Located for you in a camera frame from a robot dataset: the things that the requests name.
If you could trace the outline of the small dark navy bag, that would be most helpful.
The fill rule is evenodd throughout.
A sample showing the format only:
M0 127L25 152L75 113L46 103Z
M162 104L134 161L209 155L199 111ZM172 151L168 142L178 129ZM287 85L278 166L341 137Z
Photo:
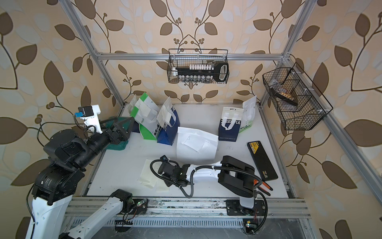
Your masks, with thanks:
M130 103L127 106L127 110L128 110L129 115L131 115L137 101L138 101L137 96L134 95L133 98L131 99ZM136 121L133 123L132 132L140 133L139 123Z

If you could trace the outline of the green white cool tea bag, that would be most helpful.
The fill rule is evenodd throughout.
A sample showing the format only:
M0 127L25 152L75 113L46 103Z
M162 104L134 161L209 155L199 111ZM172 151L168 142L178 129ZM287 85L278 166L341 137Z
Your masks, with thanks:
M130 115L139 124L139 132L143 139L157 141L161 126L157 120L160 108L144 93L134 104Z

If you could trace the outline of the white bag back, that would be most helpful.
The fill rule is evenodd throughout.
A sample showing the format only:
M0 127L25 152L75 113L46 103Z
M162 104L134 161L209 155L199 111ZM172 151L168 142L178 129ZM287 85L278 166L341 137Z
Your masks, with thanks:
M216 162L218 136L187 127L178 127L177 159L185 164L211 164Z

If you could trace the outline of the blue takeaway bag white handles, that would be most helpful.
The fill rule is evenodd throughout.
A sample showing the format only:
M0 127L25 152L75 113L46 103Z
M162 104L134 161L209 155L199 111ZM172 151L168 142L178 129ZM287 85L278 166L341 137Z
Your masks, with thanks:
M180 120L170 97L168 97L162 105L157 115L157 120L161 127L157 142L173 145L178 132L178 127L180 126Z

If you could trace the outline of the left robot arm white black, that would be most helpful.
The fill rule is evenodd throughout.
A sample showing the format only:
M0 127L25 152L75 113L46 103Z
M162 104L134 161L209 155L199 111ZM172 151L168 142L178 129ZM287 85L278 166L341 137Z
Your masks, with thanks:
M61 232L66 210L78 183L84 178L86 166L110 144L128 141L134 119L113 119L109 128L94 132L87 141L72 129L51 137L44 151L51 161L37 176L31 189L33 201L27 239L90 239L119 213L128 213L134 206L132 194L122 189L114 191L107 201L85 221Z

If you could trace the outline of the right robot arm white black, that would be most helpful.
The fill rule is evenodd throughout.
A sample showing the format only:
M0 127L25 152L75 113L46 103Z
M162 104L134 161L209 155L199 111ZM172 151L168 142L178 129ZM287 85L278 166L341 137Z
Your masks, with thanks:
M167 187L174 185L186 198L194 195L194 185L198 182L216 181L239 196L240 206L253 209L255 198L270 196L273 188L255 175L255 168L232 156L225 155L222 161L208 165L184 164L170 160L163 155L150 163L154 176L164 181Z

